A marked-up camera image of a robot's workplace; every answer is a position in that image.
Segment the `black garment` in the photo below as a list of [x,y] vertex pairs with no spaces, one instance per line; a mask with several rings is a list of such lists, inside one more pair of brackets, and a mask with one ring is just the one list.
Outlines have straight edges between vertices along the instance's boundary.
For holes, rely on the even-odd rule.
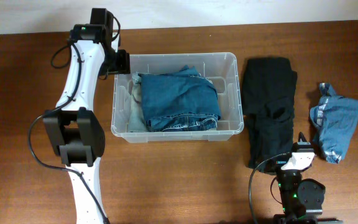
[[283,158],[266,160],[291,151],[297,79],[287,58],[248,59],[242,83],[242,112],[249,133],[249,168],[274,175],[273,163]]

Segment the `light grey-blue jeans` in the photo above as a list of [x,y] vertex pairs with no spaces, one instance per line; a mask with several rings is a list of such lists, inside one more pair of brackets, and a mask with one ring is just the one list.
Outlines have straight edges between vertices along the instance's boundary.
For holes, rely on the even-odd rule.
[[141,73],[132,74],[131,108],[127,130],[130,133],[149,132],[142,111]]

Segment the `dark blue jeans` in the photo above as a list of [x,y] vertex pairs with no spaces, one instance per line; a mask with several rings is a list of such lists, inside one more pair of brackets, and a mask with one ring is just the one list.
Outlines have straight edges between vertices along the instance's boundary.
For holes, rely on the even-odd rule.
[[174,73],[136,73],[140,105],[150,132],[212,131],[221,110],[211,80],[185,65]]

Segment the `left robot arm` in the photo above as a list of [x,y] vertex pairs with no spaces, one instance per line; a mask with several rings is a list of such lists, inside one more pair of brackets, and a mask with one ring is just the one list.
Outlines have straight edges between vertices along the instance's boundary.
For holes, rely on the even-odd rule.
[[94,111],[97,81],[129,74],[130,56],[120,49],[119,21],[105,8],[94,8],[90,22],[70,31],[65,64],[68,76],[56,106],[42,115],[54,153],[73,187],[77,223],[109,223],[101,199],[99,166],[105,134]]

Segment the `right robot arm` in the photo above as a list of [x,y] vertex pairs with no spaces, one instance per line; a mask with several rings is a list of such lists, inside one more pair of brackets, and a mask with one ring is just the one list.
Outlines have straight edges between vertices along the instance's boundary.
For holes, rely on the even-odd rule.
[[275,224],[343,223],[337,218],[320,218],[326,187],[314,179],[302,178],[311,167],[314,149],[303,133],[298,135],[289,153],[274,160],[275,180],[280,191],[282,214],[273,216]]

